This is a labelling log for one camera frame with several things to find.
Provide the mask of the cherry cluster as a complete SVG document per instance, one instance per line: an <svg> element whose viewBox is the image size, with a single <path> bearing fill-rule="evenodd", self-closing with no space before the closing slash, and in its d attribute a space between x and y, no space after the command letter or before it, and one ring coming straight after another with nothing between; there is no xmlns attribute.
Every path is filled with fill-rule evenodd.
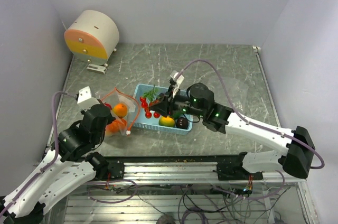
<svg viewBox="0 0 338 224"><path fill-rule="evenodd" d="M147 119L150 119L152 117L154 118L160 118L160 114L155 111L150 111L149 107L156 102L158 88L153 86L151 90L148 90L146 92L143 92L139 98L141 107L144 109L145 117Z"/></svg>

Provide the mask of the red apple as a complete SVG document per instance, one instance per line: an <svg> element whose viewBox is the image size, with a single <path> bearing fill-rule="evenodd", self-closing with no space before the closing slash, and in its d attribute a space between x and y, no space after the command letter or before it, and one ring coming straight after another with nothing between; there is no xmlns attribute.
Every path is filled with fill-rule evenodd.
<svg viewBox="0 0 338 224"><path fill-rule="evenodd" d="M107 106L110 110L112 110L112 106L109 103L104 103L105 106Z"/></svg>

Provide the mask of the orange green mango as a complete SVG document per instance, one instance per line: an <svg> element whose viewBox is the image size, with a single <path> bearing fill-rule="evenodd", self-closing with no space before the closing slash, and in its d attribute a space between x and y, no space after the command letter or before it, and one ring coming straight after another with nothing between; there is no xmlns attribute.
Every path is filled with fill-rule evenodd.
<svg viewBox="0 0 338 224"><path fill-rule="evenodd" d="M128 114L128 107L123 103L118 103L113 107L112 112L119 118L124 118Z"/></svg>

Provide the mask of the clear orange zip bag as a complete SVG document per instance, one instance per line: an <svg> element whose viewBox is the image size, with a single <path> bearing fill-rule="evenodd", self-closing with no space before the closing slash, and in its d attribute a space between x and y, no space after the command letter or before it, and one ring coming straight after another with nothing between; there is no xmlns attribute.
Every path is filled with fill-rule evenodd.
<svg viewBox="0 0 338 224"><path fill-rule="evenodd" d="M115 118L106 126L105 136L130 136L131 129L140 114L139 102L117 88L106 94L101 101L110 109L111 115Z"/></svg>

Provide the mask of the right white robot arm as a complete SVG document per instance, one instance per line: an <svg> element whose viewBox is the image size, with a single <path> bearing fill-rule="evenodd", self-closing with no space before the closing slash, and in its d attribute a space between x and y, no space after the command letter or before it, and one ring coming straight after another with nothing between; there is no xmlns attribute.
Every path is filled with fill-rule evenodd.
<svg viewBox="0 0 338 224"><path fill-rule="evenodd" d="M150 110L167 117L177 113L202 119L202 124L217 133L238 135L270 148L262 153L242 153L233 166L234 176L245 179L251 173L283 170L299 178L308 178L315 146L308 130L281 128L237 114L233 108L219 104L214 93L202 83L193 84L187 94L170 86L151 102Z"/></svg>

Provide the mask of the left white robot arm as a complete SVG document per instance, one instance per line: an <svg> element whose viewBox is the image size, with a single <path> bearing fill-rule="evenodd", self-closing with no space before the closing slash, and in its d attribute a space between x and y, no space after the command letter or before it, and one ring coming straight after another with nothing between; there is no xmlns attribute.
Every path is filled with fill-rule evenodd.
<svg viewBox="0 0 338 224"><path fill-rule="evenodd" d="M5 223L40 223L74 189L107 176L107 160L93 149L115 118L104 104L95 104L81 113L83 119L59 134L54 147L30 176L12 193L1 197Z"/></svg>

